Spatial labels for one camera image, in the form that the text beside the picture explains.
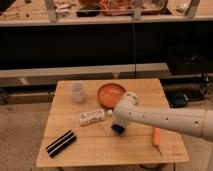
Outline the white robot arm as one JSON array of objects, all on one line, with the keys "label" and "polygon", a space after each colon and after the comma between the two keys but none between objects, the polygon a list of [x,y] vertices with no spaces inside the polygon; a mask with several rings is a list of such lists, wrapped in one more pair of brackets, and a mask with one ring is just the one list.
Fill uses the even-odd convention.
[{"label": "white robot arm", "polygon": [[203,138],[213,142],[213,110],[174,109],[137,106],[138,96],[126,92],[113,110],[115,122],[111,128],[122,134],[129,122]]}]

